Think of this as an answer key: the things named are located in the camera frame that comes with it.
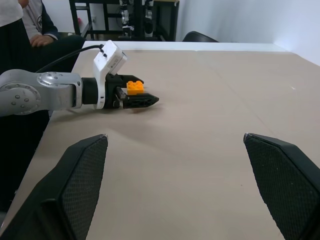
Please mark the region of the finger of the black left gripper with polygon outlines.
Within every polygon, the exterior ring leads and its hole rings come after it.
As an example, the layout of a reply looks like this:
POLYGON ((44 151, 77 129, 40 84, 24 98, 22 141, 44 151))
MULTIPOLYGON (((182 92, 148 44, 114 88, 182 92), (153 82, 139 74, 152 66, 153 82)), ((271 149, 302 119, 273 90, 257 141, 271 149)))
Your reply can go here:
POLYGON ((137 82, 140 81, 142 84, 144 84, 144 81, 134 75, 128 75, 128 74, 122 74, 121 75, 121 79, 122 79, 122 86, 126 87, 128 82, 137 82))
POLYGON ((156 104, 160 99, 150 93, 138 93, 136 95, 127 95, 122 101, 124 109, 148 108, 156 104))

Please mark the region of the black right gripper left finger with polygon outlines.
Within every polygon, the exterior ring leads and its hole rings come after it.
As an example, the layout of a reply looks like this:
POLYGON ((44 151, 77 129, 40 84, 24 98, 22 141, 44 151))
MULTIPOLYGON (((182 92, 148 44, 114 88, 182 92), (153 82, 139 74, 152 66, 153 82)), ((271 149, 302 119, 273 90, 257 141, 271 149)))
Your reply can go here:
POLYGON ((0 238, 86 239, 100 195, 107 148, 105 134, 69 146, 33 188, 0 238))

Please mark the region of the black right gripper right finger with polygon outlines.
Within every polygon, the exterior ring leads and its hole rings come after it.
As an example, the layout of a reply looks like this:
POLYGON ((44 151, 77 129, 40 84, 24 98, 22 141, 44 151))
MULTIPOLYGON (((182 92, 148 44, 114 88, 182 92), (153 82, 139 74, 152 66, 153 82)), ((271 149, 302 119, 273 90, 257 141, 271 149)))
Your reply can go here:
POLYGON ((320 238, 320 169, 294 144, 264 135, 243 137, 254 178, 286 240, 320 238))

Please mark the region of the seated person's bare hand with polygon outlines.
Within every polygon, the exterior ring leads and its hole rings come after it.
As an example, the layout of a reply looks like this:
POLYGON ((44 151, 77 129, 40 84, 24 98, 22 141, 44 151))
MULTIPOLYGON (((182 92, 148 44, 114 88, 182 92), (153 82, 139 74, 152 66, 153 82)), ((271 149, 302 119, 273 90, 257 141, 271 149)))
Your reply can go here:
POLYGON ((35 48, 35 47, 43 47, 43 46, 49 45, 56 40, 57 40, 56 38, 54 38, 50 35, 36 34, 29 40, 29 42, 30 42, 31 46, 33 48, 35 48))

